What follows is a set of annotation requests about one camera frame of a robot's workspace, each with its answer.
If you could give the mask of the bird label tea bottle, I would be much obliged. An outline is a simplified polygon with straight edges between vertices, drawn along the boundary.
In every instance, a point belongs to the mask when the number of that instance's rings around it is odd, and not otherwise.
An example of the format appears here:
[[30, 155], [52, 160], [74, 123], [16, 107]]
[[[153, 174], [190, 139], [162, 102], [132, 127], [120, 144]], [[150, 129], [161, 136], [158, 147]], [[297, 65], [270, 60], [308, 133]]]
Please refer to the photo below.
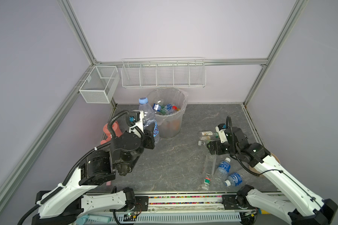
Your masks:
[[199, 131], [199, 140], [215, 140], [219, 138], [219, 133], [214, 131]]

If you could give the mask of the lime green label bottle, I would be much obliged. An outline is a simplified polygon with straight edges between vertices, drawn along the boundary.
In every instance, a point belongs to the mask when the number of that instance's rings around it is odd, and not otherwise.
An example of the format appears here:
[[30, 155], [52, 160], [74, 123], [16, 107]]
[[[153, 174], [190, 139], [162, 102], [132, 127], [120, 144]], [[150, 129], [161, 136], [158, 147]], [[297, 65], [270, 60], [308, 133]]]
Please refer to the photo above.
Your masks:
[[211, 141], [210, 140], [199, 140], [198, 145], [199, 146], [207, 146]]

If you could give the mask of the blue cartoon label water bottle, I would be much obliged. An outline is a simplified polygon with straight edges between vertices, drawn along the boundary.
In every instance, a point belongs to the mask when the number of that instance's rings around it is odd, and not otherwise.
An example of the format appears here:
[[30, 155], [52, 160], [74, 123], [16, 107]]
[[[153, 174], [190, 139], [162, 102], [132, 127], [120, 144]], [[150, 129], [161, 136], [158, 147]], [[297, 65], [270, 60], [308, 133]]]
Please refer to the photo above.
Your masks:
[[148, 98], [140, 98], [139, 99], [139, 110], [143, 111], [144, 119], [143, 126], [144, 129], [150, 128], [153, 131], [153, 136], [155, 143], [158, 143], [160, 140], [159, 128], [156, 121], [156, 116], [153, 108], [149, 104]]

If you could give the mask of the green Sprite bottle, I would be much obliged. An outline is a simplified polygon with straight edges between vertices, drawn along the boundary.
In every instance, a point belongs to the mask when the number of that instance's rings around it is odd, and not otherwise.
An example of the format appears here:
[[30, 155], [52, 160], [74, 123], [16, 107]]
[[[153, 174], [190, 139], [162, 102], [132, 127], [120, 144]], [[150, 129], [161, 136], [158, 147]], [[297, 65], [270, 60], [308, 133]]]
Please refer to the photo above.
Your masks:
[[167, 115], [168, 109], [167, 109], [166, 107], [162, 107], [162, 108], [160, 109], [160, 113], [161, 113], [161, 115]]

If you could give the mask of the small crushed blue bottle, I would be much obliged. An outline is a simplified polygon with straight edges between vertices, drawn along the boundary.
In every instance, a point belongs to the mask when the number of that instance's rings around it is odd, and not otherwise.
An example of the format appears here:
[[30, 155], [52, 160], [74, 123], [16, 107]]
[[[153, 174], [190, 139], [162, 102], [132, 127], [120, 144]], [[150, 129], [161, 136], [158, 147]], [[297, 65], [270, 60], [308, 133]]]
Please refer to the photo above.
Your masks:
[[157, 104], [157, 103], [154, 103], [154, 104], [153, 104], [153, 110], [154, 110], [155, 112], [161, 112], [162, 109], [163, 109], [163, 106], [162, 106], [162, 105]]

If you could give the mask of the Pocari Sweat bottle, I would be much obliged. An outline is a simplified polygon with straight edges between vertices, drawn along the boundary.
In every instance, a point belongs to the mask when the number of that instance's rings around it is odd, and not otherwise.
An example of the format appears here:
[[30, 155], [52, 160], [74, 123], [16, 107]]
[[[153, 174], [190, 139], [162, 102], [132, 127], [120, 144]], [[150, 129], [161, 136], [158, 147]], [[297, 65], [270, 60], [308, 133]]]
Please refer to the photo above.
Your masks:
[[164, 115], [169, 115], [173, 113], [173, 104], [167, 104], [164, 108]]

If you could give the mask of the orange NFC juice bottle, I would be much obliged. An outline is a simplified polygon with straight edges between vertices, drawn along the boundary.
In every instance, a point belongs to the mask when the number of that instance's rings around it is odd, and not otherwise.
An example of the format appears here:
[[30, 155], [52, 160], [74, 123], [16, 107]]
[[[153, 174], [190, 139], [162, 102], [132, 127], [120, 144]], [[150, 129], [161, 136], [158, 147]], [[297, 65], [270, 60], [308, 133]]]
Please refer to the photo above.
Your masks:
[[168, 131], [168, 133], [171, 136], [174, 136], [177, 133], [179, 133], [179, 131], [181, 129], [181, 124], [182, 124], [182, 120], [181, 119], [176, 119], [176, 120], [168, 121], [168, 123], [167, 123], [167, 131]]

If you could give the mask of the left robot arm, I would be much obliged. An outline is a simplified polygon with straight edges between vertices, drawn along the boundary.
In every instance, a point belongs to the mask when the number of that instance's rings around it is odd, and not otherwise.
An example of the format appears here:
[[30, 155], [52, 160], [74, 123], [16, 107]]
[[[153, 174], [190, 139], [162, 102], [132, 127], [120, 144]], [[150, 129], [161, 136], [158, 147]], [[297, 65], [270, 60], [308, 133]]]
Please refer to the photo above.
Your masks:
[[89, 196], [88, 191], [132, 172], [145, 149], [154, 149], [154, 126], [144, 125], [142, 110], [123, 110], [108, 122], [111, 140], [91, 149], [52, 191], [37, 193], [36, 204], [18, 224], [35, 211], [33, 225], [69, 225], [97, 211], [131, 211], [138, 205], [132, 188]]

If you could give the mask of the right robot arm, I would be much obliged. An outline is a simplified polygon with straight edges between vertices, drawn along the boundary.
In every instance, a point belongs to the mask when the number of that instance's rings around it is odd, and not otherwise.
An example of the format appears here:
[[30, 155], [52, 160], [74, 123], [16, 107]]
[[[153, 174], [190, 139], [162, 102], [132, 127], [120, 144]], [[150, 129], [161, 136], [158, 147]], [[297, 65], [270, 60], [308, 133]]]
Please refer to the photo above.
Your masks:
[[243, 186], [229, 202], [239, 208], [264, 210], [290, 225], [330, 225], [338, 210], [331, 199], [323, 199], [285, 170], [260, 143], [249, 143], [243, 131], [232, 125], [230, 116], [216, 127], [218, 138], [207, 144], [212, 155], [229, 154], [251, 175], [266, 177], [287, 198], [283, 201], [250, 185]]

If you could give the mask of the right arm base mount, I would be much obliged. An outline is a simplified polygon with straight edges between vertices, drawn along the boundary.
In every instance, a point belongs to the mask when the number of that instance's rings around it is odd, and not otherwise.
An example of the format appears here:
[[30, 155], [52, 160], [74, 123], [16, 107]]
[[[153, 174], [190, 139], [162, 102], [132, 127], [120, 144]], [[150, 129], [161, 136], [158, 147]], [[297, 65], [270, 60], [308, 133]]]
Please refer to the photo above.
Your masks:
[[246, 196], [237, 194], [222, 195], [222, 205], [225, 210], [256, 210], [249, 204]]

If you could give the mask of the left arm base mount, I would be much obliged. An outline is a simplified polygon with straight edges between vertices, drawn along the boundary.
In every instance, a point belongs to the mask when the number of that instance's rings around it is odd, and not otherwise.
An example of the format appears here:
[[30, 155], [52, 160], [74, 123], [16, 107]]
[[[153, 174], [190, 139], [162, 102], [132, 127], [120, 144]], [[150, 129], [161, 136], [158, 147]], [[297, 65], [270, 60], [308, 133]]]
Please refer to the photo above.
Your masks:
[[129, 206], [125, 206], [122, 209], [116, 210], [117, 212], [126, 211], [147, 211], [149, 206], [148, 196], [135, 196], [134, 203], [130, 203]]

